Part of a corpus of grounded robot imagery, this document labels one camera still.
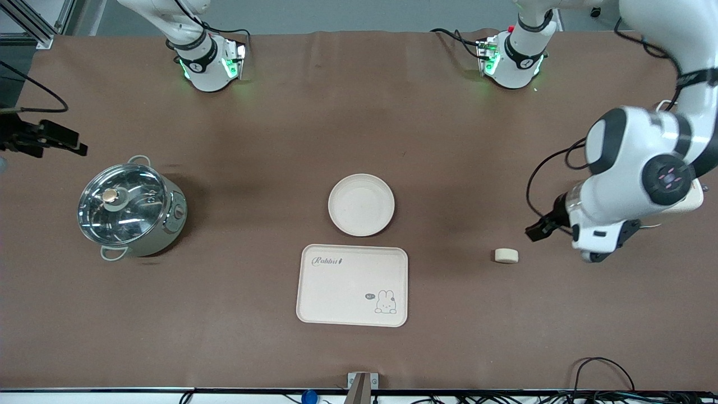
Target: pot knob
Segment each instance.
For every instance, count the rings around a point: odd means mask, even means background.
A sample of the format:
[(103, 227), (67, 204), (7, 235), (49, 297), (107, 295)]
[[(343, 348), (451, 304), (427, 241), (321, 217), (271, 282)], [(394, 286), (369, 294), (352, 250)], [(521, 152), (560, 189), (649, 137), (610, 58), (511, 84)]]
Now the pot knob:
[(104, 203), (113, 203), (114, 201), (117, 201), (117, 198), (120, 197), (119, 192), (115, 188), (110, 188), (105, 190), (105, 192), (102, 193), (102, 202)]

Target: rabbit illustration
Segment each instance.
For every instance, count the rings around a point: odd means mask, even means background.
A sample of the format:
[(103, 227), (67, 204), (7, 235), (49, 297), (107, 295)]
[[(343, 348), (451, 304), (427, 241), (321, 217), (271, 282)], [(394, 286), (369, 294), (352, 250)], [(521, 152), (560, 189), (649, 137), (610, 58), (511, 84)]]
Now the rabbit illustration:
[(374, 313), (396, 314), (396, 300), (392, 290), (381, 290)]

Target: white plate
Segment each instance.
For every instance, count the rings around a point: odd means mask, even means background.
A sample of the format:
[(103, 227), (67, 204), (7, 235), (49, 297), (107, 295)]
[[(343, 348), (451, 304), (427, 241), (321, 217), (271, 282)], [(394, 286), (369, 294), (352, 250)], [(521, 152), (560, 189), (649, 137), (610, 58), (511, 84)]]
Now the white plate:
[(350, 175), (329, 194), (329, 216), (339, 230), (351, 236), (377, 234), (393, 215), (394, 194), (374, 175)]

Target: beige puck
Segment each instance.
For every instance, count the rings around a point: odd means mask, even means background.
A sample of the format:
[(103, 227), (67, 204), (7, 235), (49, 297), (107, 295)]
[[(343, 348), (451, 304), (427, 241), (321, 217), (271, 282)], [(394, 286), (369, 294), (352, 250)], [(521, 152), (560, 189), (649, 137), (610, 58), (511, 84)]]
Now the beige puck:
[(494, 261), (502, 264), (515, 264), (518, 262), (518, 251), (510, 248), (497, 248), (494, 251)]

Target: white robotic arm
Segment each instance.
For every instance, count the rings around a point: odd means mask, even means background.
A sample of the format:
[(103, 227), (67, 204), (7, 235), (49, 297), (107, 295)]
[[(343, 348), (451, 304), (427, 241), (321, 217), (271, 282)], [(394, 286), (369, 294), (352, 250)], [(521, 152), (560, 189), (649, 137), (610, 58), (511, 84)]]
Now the white robotic arm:
[(546, 45), (557, 29), (554, 9), (599, 6), (603, 0), (513, 0), (518, 21), (513, 31), (500, 32), (480, 46), (483, 74), (499, 86), (521, 88), (539, 73)]
[(675, 114), (623, 106), (602, 116), (586, 139), (591, 177), (527, 228), (536, 241), (570, 226), (572, 245), (588, 262), (621, 247), (641, 218), (681, 202), (692, 180), (718, 165), (718, 3), (621, 0), (620, 11), (674, 58), (681, 95)]
[(208, 32), (197, 18), (210, 0), (117, 0), (157, 27), (179, 55), (185, 77), (201, 91), (217, 91), (241, 75), (246, 47)]

